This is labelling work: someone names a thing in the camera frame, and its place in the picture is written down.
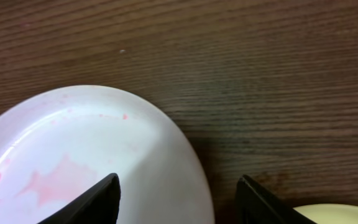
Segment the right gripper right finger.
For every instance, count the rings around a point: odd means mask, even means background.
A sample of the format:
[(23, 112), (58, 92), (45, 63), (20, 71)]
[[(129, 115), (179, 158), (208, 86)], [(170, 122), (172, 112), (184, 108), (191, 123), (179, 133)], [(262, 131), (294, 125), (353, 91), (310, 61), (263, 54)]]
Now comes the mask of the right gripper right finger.
[(242, 224), (316, 224), (248, 175), (238, 180), (235, 201)]

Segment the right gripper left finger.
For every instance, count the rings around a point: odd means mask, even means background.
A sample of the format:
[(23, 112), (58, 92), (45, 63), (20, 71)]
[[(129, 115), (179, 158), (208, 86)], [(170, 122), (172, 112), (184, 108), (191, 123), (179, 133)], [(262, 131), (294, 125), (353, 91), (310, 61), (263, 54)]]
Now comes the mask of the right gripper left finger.
[(119, 177), (111, 173), (39, 224), (116, 224), (120, 199)]

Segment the yellow-green plate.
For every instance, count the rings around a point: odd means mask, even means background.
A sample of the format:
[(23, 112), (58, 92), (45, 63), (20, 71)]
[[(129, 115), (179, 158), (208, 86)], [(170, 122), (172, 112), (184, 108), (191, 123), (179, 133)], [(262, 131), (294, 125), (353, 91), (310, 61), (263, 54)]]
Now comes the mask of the yellow-green plate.
[(358, 224), (358, 206), (327, 203), (304, 205), (295, 210), (318, 224)]

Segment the white plate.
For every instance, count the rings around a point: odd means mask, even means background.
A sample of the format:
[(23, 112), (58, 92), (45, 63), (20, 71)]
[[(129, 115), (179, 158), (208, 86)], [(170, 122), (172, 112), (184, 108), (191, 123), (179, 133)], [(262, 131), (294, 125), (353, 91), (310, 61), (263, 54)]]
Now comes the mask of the white plate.
[(119, 223), (213, 223), (208, 182), (180, 128), (116, 88), (48, 91), (0, 115), (0, 223), (38, 223), (108, 174)]

